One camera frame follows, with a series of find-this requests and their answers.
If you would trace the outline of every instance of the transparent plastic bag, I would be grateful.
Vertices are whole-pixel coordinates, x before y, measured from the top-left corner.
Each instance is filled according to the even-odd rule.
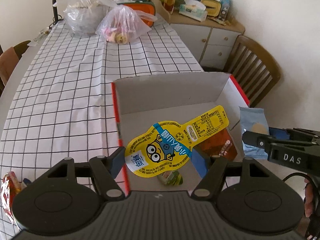
[[[156,21],[157,17],[118,5],[105,16],[96,33],[108,42],[127,44],[151,30],[141,19]]]
[[[113,0],[67,0],[67,7],[63,12],[70,35],[95,34],[99,23],[108,11],[108,7],[116,5]]]

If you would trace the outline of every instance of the cabinet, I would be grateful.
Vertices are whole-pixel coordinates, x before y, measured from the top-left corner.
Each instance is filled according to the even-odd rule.
[[[237,36],[245,31],[243,25],[236,20],[226,26],[212,20],[198,22],[176,11],[170,15],[159,0],[153,2],[201,66],[223,69]]]

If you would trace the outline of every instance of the bottle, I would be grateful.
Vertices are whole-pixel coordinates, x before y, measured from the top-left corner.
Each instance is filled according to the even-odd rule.
[[[163,7],[172,14],[175,2],[176,0],[164,0]]]

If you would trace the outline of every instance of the checkered tablecloth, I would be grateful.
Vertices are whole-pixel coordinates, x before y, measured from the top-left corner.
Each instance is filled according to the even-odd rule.
[[[128,45],[102,37],[76,38],[57,24],[26,71],[13,98],[0,142],[1,178],[14,171],[31,181],[65,157],[87,162],[118,147],[111,83],[119,78],[202,71],[177,33],[160,16]],[[92,188],[87,178],[78,182]],[[124,189],[122,173],[116,182]],[[0,235],[18,232],[3,209]]]

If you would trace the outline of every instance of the lamp neck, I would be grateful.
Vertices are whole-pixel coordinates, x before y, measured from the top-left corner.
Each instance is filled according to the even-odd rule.
[[[57,0],[52,0],[52,4],[55,4],[56,2],[57,2]],[[57,24],[59,21],[57,7],[53,7],[53,18],[54,18],[54,24]]]

